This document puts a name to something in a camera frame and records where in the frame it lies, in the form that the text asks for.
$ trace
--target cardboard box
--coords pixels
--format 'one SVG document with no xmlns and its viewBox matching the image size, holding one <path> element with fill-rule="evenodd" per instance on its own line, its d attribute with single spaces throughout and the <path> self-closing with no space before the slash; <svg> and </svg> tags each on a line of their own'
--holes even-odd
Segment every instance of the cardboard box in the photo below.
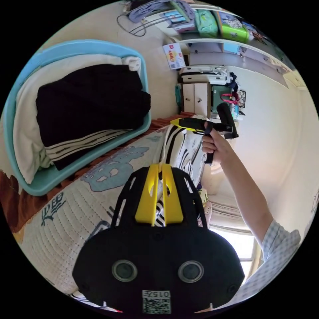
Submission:
<svg viewBox="0 0 319 319">
<path fill-rule="evenodd" d="M 163 46 L 163 49 L 171 70 L 180 69 L 186 66 L 179 43 L 165 45 Z"/>
</svg>

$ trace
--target laundry basket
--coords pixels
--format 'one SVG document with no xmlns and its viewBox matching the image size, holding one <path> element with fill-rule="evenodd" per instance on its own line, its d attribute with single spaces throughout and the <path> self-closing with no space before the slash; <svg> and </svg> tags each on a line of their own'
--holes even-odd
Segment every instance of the laundry basket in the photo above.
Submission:
<svg viewBox="0 0 319 319">
<path fill-rule="evenodd" d="M 5 103 L 3 117 L 4 140 L 10 164 L 19 184 L 26 192 L 31 195 L 42 196 L 44 194 L 47 194 L 68 176 L 72 175 L 85 165 L 89 164 L 94 159 L 127 142 L 128 140 L 137 137 L 138 135 L 147 131 L 147 129 L 150 127 L 151 114 L 149 112 L 145 116 L 144 123 L 139 129 L 130 131 L 92 149 L 90 152 L 88 152 L 69 166 L 65 167 L 63 170 L 58 171 L 55 166 L 51 166 L 50 168 L 37 171 L 32 183 L 26 183 L 18 168 L 13 148 L 13 123 L 16 112 L 17 93 L 19 92 L 22 84 L 36 69 L 39 69 L 52 62 L 80 54 L 109 54 L 118 56 L 120 58 L 127 56 L 139 57 L 141 59 L 140 77 L 143 85 L 143 91 L 148 92 L 145 60 L 137 51 L 124 47 L 122 45 L 100 40 L 74 40 L 63 42 L 48 49 L 36 52 L 22 69 L 21 73 L 16 79 Z"/>
</svg>

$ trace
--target qr code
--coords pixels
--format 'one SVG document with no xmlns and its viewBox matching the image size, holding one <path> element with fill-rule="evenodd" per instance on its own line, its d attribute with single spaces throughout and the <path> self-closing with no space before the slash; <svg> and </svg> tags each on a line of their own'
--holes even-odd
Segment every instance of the qr code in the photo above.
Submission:
<svg viewBox="0 0 319 319">
<path fill-rule="evenodd" d="M 170 314 L 170 292 L 143 290 L 143 312 L 149 314 Z"/>
<path fill-rule="evenodd" d="M 143 298 L 143 312 L 150 314 L 170 314 L 170 299 Z"/>
</svg>

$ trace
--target bright window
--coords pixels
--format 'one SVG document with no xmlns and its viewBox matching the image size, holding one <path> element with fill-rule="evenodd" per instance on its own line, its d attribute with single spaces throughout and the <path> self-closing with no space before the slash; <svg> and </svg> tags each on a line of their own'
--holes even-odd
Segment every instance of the bright window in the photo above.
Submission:
<svg viewBox="0 0 319 319">
<path fill-rule="evenodd" d="M 250 233 L 232 232 L 224 229 L 218 229 L 214 226 L 210 226 L 210 230 L 224 237 L 234 247 L 245 274 L 244 283 L 250 274 L 253 264 L 253 252 L 255 246 L 254 236 Z"/>
</svg>

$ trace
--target white curtain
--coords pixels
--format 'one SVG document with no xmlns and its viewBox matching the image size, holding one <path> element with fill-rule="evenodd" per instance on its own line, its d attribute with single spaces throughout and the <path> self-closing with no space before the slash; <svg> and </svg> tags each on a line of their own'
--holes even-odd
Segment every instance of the white curtain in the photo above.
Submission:
<svg viewBox="0 0 319 319">
<path fill-rule="evenodd" d="M 241 217 L 235 199 L 220 195 L 209 195 L 208 200 L 207 204 L 212 207 L 210 225 L 249 232 L 249 228 Z"/>
</svg>

